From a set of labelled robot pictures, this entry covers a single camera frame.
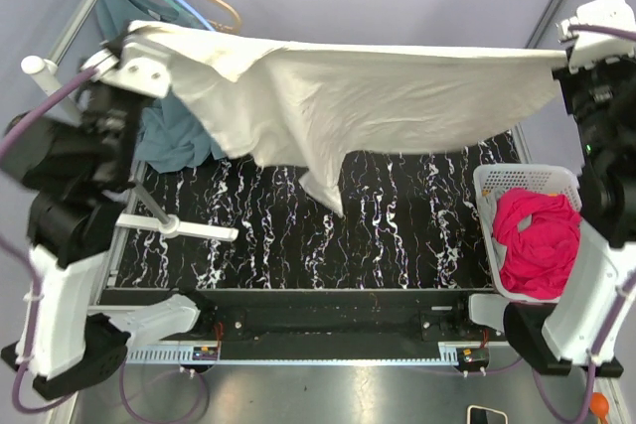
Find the white t shirt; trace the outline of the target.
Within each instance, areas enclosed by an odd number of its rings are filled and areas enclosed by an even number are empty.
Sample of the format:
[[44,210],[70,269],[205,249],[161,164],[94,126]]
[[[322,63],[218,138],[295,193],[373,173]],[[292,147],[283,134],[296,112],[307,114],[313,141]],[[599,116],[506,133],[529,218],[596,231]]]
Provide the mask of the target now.
[[168,50],[174,94],[230,157],[298,166],[333,212],[347,154],[460,150],[558,95],[555,50],[283,42],[135,21]]

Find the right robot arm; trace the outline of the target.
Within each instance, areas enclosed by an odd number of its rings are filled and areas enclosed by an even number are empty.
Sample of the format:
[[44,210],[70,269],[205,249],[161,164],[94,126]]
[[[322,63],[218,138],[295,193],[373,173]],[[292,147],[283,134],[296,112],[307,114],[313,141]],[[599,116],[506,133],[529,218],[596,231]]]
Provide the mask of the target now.
[[[473,294],[451,316],[451,329],[473,341],[486,328],[541,375],[580,367],[618,378],[624,368],[615,341],[635,301],[635,60],[622,56],[586,68],[555,69],[567,113],[577,124],[584,165],[575,176],[562,167],[492,164],[478,167],[473,184],[493,294]],[[563,194],[580,210],[580,246],[560,297],[540,301],[502,285],[503,252],[492,237],[493,193],[520,186]]]

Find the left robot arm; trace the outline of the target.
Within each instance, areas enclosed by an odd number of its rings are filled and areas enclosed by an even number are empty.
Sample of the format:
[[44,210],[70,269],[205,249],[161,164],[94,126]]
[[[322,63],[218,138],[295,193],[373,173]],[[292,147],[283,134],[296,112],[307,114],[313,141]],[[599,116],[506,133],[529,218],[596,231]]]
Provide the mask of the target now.
[[91,289],[132,188],[129,171],[147,95],[105,84],[123,54],[108,44],[102,64],[87,67],[40,106],[16,117],[1,141],[1,170],[35,192],[29,250],[8,240],[2,249],[28,270],[27,316],[20,340],[2,360],[18,378],[33,377],[45,400],[65,399],[109,379],[128,352],[187,334],[214,330],[215,317],[195,292],[177,293],[128,315],[88,310]]

